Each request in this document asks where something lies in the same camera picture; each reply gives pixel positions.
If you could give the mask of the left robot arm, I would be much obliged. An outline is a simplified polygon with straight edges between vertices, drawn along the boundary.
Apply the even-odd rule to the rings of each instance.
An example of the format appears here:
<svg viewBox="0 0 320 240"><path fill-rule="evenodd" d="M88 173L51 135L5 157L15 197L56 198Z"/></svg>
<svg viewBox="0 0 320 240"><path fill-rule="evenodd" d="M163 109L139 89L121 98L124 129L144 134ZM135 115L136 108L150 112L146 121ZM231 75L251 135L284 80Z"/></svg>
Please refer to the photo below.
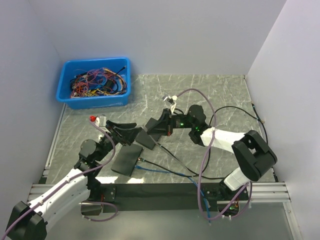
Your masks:
<svg viewBox="0 0 320 240"><path fill-rule="evenodd" d="M98 120L90 124L103 135L99 141L84 140L74 167L48 191L25 203L20 201L12 209L3 239L44 240L49 229L73 207L102 196L97 175L105 164L105 156L115 156L116 145L131 145L142 130L136 123L114 123Z"/></svg>

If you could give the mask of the black network switch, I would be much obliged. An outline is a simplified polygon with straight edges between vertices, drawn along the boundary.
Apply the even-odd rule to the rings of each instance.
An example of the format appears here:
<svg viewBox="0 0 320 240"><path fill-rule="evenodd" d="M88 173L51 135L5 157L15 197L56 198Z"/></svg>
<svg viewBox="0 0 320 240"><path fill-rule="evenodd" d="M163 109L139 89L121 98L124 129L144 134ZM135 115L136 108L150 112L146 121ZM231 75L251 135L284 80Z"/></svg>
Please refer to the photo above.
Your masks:
<svg viewBox="0 0 320 240"><path fill-rule="evenodd" d="M147 129L151 128L155 123L157 122L156 119L154 118L150 118L149 121L146 123L145 127ZM151 139L153 138L156 142L159 141L159 139L161 138L160 135L148 135L144 130L142 130L137 137L135 138L135 141L142 145L143 147L149 149L149 150L153 150L154 147L156 146L155 142Z"/></svg>
<svg viewBox="0 0 320 240"><path fill-rule="evenodd" d="M136 144L122 146L111 166L111 170L130 177L142 151L143 147Z"/></svg>

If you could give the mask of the black ethernet cable short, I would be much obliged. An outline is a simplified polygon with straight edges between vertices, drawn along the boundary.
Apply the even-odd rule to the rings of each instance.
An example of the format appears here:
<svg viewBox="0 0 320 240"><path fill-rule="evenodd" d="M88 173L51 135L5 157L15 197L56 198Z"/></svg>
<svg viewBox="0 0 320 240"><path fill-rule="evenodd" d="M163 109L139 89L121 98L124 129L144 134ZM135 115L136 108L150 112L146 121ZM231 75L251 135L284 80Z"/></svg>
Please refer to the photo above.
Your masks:
<svg viewBox="0 0 320 240"><path fill-rule="evenodd" d="M186 178L191 178L191 177L196 178L196 177L199 176L199 173L191 170L187 166L186 167L184 167L184 166L177 167L176 166L176 167L172 168L172 167L170 167L170 165L164 166L164 165L149 161L149 160L147 160L147 159L145 159L143 157L139 157L138 161L143 162L144 164L153 165L153 166L155 166L157 168L162 169L163 171L166 171L168 173L172 173L174 175L179 175L179 176L182 176L182 177L185 176ZM202 171L202 175L201 175L202 178L207 179L207 180L222 180L223 177L208 177L208 176L204 175L204 172L208 168L208 165L209 165L209 163L207 162L205 164L205 166L204 166L204 170Z"/></svg>

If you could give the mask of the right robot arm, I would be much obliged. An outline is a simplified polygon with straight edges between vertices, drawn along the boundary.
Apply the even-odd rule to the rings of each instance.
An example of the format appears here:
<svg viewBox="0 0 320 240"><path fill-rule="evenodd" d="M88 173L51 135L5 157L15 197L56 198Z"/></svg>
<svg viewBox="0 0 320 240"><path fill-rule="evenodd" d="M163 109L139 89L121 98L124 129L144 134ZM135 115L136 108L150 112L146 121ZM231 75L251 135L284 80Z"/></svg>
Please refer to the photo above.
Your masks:
<svg viewBox="0 0 320 240"><path fill-rule="evenodd" d="M230 200L238 189L257 182L278 161L263 137L255 130L247 133L219 130L206 123L203 107L192 105L186 114L174 115L165 108L160 118L147 129L147 134L170 136L174 129L190 129L189 137L196 145L219 148L235 155L238 168L223 178L213 196Z"/></svg>

